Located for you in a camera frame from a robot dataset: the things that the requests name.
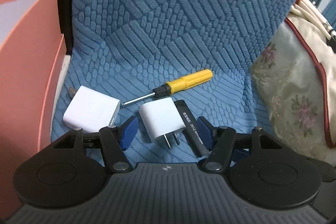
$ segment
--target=red piping trim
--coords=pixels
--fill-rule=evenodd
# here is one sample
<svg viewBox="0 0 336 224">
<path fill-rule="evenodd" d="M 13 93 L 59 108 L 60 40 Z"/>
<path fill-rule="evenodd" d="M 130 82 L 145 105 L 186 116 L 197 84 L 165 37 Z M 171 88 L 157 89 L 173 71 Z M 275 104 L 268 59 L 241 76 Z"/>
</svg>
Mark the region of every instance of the red piping trim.
<svg viewBox="0 0 336 224">
<path fill-rule="evenodd" d="M 311 60 L 315 65 L 316 73 L 320 79 L 322 84 L 322 91 L 323 91 L 323 115 L 324 115 L 324 135 L 325 141 L 330 148 L 336 147 L 336 143 L 333 143 L 330 135 L 330 126 L 329 126 L 329 111 L 328 111 L 328 93 L 327 93 L 327 75 L 323 65 L 317 60 L 316 55 L 305 42 L 304 38 L 300 34 L 300 32 L 296 29 L 295 25 L 288 19 L 285 19 L 287 25 L 292 29 L 294 34 L 296 35 L 297 39 L 300 41 L 302 46 L 305 48 L 307 53 L 309 54 Z"/>
</svg>

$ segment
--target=blue textured cushion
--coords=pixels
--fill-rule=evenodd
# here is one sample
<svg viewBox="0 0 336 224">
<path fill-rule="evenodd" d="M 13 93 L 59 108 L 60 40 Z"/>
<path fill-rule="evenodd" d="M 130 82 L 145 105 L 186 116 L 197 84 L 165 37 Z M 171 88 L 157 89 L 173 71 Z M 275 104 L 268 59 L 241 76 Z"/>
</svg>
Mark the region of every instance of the blue textured cushion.
<svg viewBox="0 0 336 224">
<path fill-rule="evenodd" d="M 73 0 L 74 50 L 53 121 L 52 140 L 69 128 L 67 89 L 80 85 L 126 101 L 167 80 L 209 68 L 211 81 L 174 95 L 195 117 L 249 133 L 271 131 L 251 87 L 250 67 L 295 0 Z M 116 125 L 144 102 L 121 108 Z M 126 155 L 135 164 L 197 161 L 185 138 L 168 150 L 140 130 Z M 91 156 L 101 160 L 97 151 Z"/>
</svg>

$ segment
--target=metal plug pin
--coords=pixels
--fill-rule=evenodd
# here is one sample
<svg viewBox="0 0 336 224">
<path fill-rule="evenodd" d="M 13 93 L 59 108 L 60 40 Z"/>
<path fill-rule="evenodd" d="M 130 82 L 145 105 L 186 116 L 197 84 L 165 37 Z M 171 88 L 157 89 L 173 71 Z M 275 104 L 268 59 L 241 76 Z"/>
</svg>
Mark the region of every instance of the metal plug pin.
<svg viewBox="0 0 336 224">
<path fill-rule="evenodd" d="M 179 138 L 176 136 L 175 133 L 173 133 L 173 137 L 174 137 L 174 140 L 175 140 L 176 144 L 177 144 L 177 145 L 180 145 L 180 144 L 181 144 L 181 143 L 180 143 L 180 140 L 179 140 Z"/>
<path fill-rule="evenodd" d="M 74 88 L 69 88 L 68 91 L 69 91 L 69 94 L 70 94 L 70 98 L 71 98 L 71 99 L 74 98 L 75 95 L 76 95 L 76 93 L 77 93 L 77 90 L 74 89 Z"/>
<path fill-rule="evenodd" d="M 163 136 L 165 136 L 166 143 L 167 143 L 168 147 L 169 147 L 169 148 L 171 148 L 171 146 L 170 146 L 170 143 L 169 143 L 169 141 L 168 141 L 168 139 L 167 139 L 167 136 L 166 136 L 166 134 L 163 134 Z"/>
</svg>

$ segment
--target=screwdriver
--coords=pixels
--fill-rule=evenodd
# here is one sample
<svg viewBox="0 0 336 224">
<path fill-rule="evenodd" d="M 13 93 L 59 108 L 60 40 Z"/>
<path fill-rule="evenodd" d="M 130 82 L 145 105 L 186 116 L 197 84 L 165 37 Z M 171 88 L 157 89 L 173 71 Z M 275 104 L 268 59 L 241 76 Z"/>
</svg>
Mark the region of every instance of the screwdriver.
<svg viewBox="0 0 336 224">
<path fill-rule="evenodd" d="M 209 69 L 200 70 L 194 72 L 190 75 L 182 76 L 179 79 L 176 79 L 171 82 L 167 82 L 162 86 L 159 86 L 153 89 L 153 92 L 142 96 L 140 98 L 125 102 L 122 106 L 128 106 L 133 103 L 137 103 L 139 101 L 145 100 L 147 98 L 154 97 L 155 99 L 159 99 L 161 97 L 170 96 L 178 91 L 187 90 L 194 86 L 200 85 L 206 81 L 209 81 L 212 78 L 212 71 Z"/>
</svg>

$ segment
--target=pink storage box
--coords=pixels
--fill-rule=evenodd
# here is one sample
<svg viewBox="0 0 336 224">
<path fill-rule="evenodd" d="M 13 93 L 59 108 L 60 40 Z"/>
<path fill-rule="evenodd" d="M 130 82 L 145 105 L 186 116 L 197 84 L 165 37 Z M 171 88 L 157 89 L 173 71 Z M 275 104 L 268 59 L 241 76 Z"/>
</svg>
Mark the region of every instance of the pink storage box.
<svg viewBox="0 0 336 224">
<path fill-rule="evenodd" d="M 27 1 L 30 5 L 8 33 L 2 30 L 2 39 L 0 32 L 1 218 L 21 205 L 12 183 L 16 168 L 50 143 L 54 96 L 66 52 L 57 0 L 0 0 L 0 7 L 27 6 Z M 15 14 L 12 10 L 0 13 L 0 27 Z"/>
</svg>

